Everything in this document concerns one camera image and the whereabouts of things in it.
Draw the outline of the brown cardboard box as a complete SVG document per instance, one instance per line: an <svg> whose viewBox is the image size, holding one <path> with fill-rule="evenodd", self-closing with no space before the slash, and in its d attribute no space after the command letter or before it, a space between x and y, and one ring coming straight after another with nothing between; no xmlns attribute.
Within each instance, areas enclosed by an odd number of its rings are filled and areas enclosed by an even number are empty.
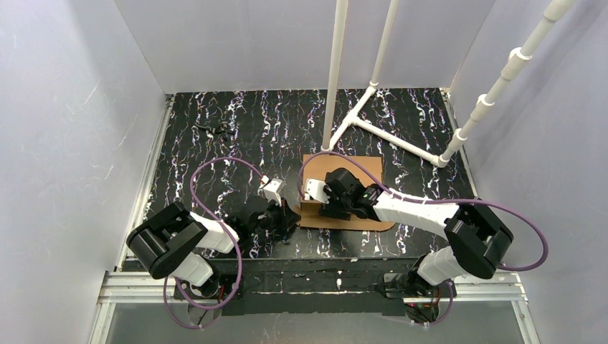
<svg viewBox="0 0 608 344"><path fill-rule="evenodd" d="M368 172L376 177L380 182L383 181L383 165L381 157L351 156L352 160L363 166ZM321 155L315 157L303 169L303 186L308 178L323 181L326 174L337 168L346 168L357 177L363 185L368 186L374 181L352 162L335 155ZM359 219L355 215L346 221L342 219L332 219L321 216L318 212L321 203L313 200L303 200L300 202L300 226L303 228L317 228L330 230L351 230L351 231L388 231L395 225L394 222L378 222L370 219Z"/></svg>

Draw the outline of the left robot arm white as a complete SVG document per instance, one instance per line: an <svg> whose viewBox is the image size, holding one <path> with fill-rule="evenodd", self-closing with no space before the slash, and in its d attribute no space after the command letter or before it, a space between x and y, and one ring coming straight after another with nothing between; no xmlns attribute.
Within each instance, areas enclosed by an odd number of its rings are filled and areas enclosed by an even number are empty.
<svg viewBox="0 0 608 344"><path fill-rule="evenodd" d="M236 247L286 239L301 220L284 198L250 196L222 221L208 219L174 202L136 227L126 244L155 280L176 277L195 287L208 282L214 269L196 248L230 254Z"/></svg>

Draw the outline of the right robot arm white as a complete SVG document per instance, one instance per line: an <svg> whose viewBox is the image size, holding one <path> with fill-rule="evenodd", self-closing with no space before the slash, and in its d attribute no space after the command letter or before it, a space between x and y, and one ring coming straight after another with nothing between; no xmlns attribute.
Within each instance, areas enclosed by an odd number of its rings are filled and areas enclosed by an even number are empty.
<svg viewBox="0 0 608 344"><path fill-rule="evenodd" d="M309 178L307 195L321 203L323 217L349 220L352 216L377 222L413 226L442 237L447 247L420 257L402 284L434 287L470 274L493 277L514 236L482 204L431 204L429 199L399 193L378 183L365 186L349 170L337 168L324 180Z"/></svg>

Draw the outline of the small black clip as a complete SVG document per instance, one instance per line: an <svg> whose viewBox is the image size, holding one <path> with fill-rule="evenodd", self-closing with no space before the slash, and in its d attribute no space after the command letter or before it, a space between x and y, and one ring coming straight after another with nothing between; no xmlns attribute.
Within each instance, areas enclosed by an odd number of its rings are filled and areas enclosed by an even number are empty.
<svg viewBox="0 0 608 344"><path fill-rule="evenodd" d="M235 129L230 125L230 123L226 121L219 122L215 126L195 123L194 127L213 135L215 138L221 138L222 140L229 140L236 133Z"/></svg>

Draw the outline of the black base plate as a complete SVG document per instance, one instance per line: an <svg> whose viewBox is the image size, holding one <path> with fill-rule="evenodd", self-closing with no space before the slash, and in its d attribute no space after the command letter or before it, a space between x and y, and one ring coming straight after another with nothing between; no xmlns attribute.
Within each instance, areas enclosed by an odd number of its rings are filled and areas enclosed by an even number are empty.
<svg viewBox="0 0 608 344"><path fill-rule="evenodd" d="M235 259L212 259L213 277L203 287L183 281L177 300L203 305L234 297L225 316L270 313L356 313L421 315L434 320L439 305L456 296L455 287L409 281L411 258L244 259L237 282Z"/></svg>

